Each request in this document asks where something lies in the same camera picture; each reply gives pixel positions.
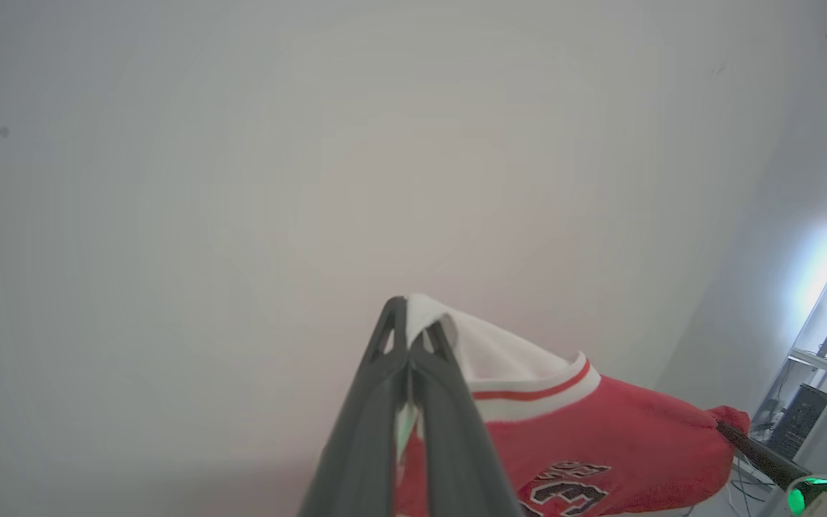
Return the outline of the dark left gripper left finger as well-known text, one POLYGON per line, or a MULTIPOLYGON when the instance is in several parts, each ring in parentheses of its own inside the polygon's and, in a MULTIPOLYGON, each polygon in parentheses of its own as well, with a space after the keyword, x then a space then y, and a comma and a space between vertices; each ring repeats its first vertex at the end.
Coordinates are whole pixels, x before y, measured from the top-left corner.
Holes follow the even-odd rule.
POLYGON ((407 402, 407 300, 388 299, 365 347, 299 516, 391 516, 395 424, 407 402))

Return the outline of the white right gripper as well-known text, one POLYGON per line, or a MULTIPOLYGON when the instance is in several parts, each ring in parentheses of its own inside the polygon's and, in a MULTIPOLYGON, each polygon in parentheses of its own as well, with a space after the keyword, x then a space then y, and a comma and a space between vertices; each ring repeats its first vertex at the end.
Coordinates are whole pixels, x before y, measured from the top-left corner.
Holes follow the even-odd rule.
POLYGON ((827 475, 810 471, 719 420, 716 429, 733 447, 781 490, 788 490, 788 508, 794 516, 827 516, 827 475))

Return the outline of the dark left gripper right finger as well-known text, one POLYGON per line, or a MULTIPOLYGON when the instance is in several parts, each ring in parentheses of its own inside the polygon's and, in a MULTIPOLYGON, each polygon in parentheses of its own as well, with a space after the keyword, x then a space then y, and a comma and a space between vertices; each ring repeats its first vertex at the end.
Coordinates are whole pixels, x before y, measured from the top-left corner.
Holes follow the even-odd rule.
POLYGON ((429 515, 520 516, 440 321, 411 343, 409 366, 413 401, 421 413, 429 515))

